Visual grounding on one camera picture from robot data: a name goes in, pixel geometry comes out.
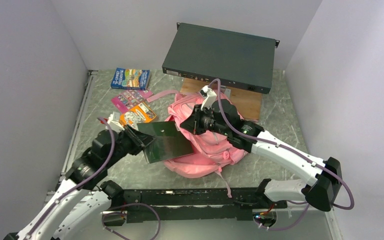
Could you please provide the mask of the dark green yellow book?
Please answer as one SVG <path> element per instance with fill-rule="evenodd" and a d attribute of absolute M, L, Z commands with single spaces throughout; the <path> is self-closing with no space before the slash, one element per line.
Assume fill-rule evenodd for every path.
<path fill-rule="evenodd" d="M 143 150 L 148 164 L 194 153 L 191 142 L 178 130 L 174 121 L 139 123 L 137 127 L 140 132 L 154 137 Z"/>

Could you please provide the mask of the pink student backpack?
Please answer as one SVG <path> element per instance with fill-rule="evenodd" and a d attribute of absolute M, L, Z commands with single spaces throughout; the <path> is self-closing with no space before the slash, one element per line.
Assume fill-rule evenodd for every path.
<path fill-rule="evenodd" d="M 207 131 L 201 135 L 180 128 L 180 124 L 193 112 L 204 98 L 199 93 L 181 94 L 177 90 L 164 90 L 147 99 L 153 102 L 163 96 L 174 94 L 174 102 L 167 107 L 167 122 L 174 122 L 180 133 L 191 143 L 193 153 L 165 160 L 164 165 L 185 178 L 201 178 L 211 173 L 222 175 L 222 168 L 238 163 L 247 152 L 233 147 L 226 136 Z"/>

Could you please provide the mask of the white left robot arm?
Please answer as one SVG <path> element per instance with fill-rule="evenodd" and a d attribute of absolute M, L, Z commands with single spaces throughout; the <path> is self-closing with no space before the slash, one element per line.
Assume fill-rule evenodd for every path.
<path fill-rule="evenodd" d="M 108 170 L 127 155 L 135 156 L 155 137 L 130 126 L 120 132 L 102 130 L 65 174 L 52 198 L 22 230 L 7 240 L 61 240 L 85 223 L 91 213 L 119 209 L 125 203 L 124 189 L 112 180 L 103 181 Z"/>

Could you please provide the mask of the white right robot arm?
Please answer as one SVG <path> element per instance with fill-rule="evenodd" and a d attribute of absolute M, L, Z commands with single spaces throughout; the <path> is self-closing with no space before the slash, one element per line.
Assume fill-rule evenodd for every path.
<path fill-rule="evenodd" d="M 264 179 L 255 194 L 256 203 L 262 208 L 279 201 L 301 201 L 329 212 L 335 205 L 343 186 L 337 159 L 315 157 L 286 144 L 257 123 L 242 119 L 226 99 L 221 100 L 221 106 L 214 102 L 211 108 L 196 104 L 190 116 L 180 122 L 180 128 L 193 135 L 223 135 L 233 147 L 269 158 L 298 176 L 298 180 L 288 181 Z"/>

